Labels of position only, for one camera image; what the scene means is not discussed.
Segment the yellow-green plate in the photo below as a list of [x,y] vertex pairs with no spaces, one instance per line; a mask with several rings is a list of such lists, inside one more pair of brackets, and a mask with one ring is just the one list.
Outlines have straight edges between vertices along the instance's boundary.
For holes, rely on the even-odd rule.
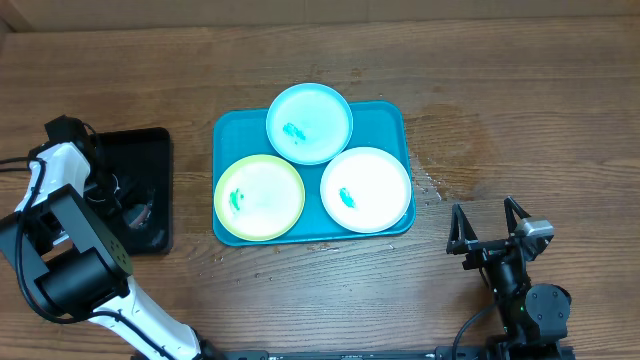
[[234,162],[219,178],[213,196],[216,217],[232,235],[268,241],[289,231],[305,205],[297,170],[273,155],[251,155]]

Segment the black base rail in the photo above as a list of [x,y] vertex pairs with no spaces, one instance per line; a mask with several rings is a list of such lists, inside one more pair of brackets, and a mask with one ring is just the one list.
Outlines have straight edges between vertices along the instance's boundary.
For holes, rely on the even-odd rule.
[[[263,350],[220,351],[212,346],[205,348],[204,356],[187,356],[187,359],[214,360],[451,360],[452,348],[439,346],[429,351],[374,351],[374,352],[297,352],[268,353]],[[561,347],[558,352],[542,350],[531,355],[514,351],[509,356],[491,354],[482,346],[465,346],[456,349],[457,360],[489,359],[562,359],[575,360],[571,347]]]

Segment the dark scrubbing sponge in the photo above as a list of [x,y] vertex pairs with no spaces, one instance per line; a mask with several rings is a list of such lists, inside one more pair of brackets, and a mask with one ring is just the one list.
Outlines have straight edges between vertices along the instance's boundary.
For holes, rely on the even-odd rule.
[[127,209],[123,213],[123,218],[126,224],[132,229],[143,229],[152,213],[152,205],[146,204],[134,204],[131,208]]

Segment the light blue plate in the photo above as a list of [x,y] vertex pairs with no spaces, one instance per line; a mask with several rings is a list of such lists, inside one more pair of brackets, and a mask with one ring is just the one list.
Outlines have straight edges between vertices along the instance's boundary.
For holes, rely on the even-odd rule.
[[300,165],[318,165],[346,148],[354,120],[339,92],[319,83],[302,83],[276,96],[265,128],[279,155]]

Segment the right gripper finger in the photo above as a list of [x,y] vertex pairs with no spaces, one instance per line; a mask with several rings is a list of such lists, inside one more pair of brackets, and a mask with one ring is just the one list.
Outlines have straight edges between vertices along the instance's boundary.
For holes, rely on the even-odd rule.
[[530,214],[526,212],[511,196],[507,196],[505,198],[504,209],[508,232],[510,234],[523,234],[523,227],[520,226],[516,218],[524,220],[529,218]]
[[478,238],[459,204],[452,206],[449,245],[468,245],[477,242]]

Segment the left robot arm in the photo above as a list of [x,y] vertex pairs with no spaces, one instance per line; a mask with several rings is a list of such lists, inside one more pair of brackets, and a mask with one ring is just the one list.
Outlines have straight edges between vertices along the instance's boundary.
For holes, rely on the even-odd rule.
[[27,305],[59,325],[91,322],[147,359],[215,359],[214,346],[172,318],[133,277],[122,242],[85,198],[93,168],[71,141],[26,157],[27,192],[1,221],[1,252]]

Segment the black plastic tray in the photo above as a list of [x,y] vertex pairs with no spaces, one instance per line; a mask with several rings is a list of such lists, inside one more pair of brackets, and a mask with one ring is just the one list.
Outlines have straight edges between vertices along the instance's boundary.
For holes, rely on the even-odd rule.
[[123,214],[101,219],[128,254],[169,253],[173,246],[173,148],[169,132],[156,127],[100,133],[91,140],[96,145],[103,178],[120,173],[135,179],[133,203],[127,209],[138,203],[152,205],[151,217],[143,229],[130,228]]

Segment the white plate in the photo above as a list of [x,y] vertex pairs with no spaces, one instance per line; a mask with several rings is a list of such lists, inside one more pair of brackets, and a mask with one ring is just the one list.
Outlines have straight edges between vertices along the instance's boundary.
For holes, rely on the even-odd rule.
[[411,181],[390,153],[356,147],[329,162],[321,177],[320,196],[326,212],[341,227],[376,233],[404,216],[412,197]]

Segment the teal plastic tray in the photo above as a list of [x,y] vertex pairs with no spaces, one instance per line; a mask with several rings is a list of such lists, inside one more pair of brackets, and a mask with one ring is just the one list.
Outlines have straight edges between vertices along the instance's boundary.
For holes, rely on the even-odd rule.
[[[411,170],[404,118],[394,104],[384,100],[352,102],[354,130],[347,147],[374,147],[394,156]],[[266,134],[266,109],[234,110],[222,115],[212,130],[212,184],[236,161],[251,155],[277,154]],[[326,166],[298,165],[304,182],[305,206],[296,224],[268,245],[331,242],[360,239],[365,235],[338,225],[326,212],[320,197],[320,182]]]

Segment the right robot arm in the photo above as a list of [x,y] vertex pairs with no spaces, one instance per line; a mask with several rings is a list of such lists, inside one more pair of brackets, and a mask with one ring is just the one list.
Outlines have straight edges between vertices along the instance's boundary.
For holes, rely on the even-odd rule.
[[[477,270],[490,290],[493,303],[460,328],[453,343],[436,354],[444,359],[573,359],[567,337],[572,298],[554,284],[534,285],[527,264],[548,247],[555,235],[544,217],[534,217],[513,198],[504,200],[508,236],[481,241],[460,205],[452,207],[446,252],[463,255],[465,270]],[[490,336],[483,346],[463,348],[464,333],[479,319],[496,310],[504,333]]]

